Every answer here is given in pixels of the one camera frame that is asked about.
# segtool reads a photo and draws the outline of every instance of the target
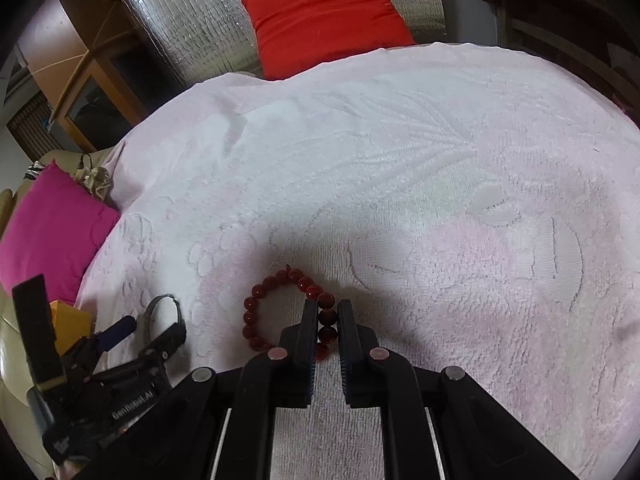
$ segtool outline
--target silver rivet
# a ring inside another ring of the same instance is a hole
[[[193,372],[191,372],[191,379],[196,381],[197,383],[206,383],[213,373],[209,368],[196,368]]]
[[[272,348],[271,350],[269,350],[267,352],[267,355],[269,356],[269,359],[271,359],[272,361],[280,361],[284,359],[286,356],[288,356],[289,352],[287,352],[286,348],[283,348],[281,346],[276,346],[275,348]]]
[[[465,376],[465,371],[459,366],[447,366],[444,373],[451,381],[459,381]]]
[[[369,350],[369,356],[374,361],[384,361],[389,357],[389,350],[387,350],[386,348],[382,348],[382,346],[376,346],[375,348]]]

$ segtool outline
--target silver foil sheet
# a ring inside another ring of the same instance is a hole
[[[418,43],[443,40],[441,0],[392,0]],[[148,44],[183,85],[226,73],[260,75],[254,29],[241,0],[127,0]]]

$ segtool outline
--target red beaded bracelet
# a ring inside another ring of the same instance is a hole
[[[318,330],[319,342],[316,343],[316,361],[323,361],[329,355],[329,347],[338,339],[338,332],[332,326],[338,321],[338,315],[334,310],[335,298],[333,294],[322,290],[320,285],[316,285],[314,280],[305,276],[300,269],[292,269],[287,266],[286,269],[279,270],[275,276],[267,276],[262,280],[262,284],[254,285],[251,289],[251,296],[244,300],[244,309],[246,312],[242,318],[244,319],[244,328],[242,329],[242,337],[249,340],[251,350],[256,352],[265,352],[273,348],[273,345],[267,343],[258,335],[255,326],[258,321],[258,300],[262,300],[267,296],[268,292],[276,290],[281,285],[296,284],[300,292],[306,294],[310,300],[316,300],[321,311],[318,314],[318,321],[322,328]]]

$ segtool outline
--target sofa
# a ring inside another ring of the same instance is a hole
[[[92,153],[93,165],[100,166],[110,151]],[[48,164],[55,160],[62,170],[72,174],[78,167],[80,156],[80,153],[53,150],[40,161]],[[32,183],[32,180],[24,180],[15,194],[10,189],[0,192],[0,237],[12,211]],[[14,304],[10,295],[0,286],[0,420],[31,470],[37,478],[44,479],[54,476],[54,471],[27,406],[26,393],[32,386]]]

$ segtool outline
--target pink cushion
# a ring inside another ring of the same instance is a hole
[[[54,162],[16,206],[0,240],[0,283],[7,294],[44,274],[49,301],[73,305],[85,270],[120,218]]]

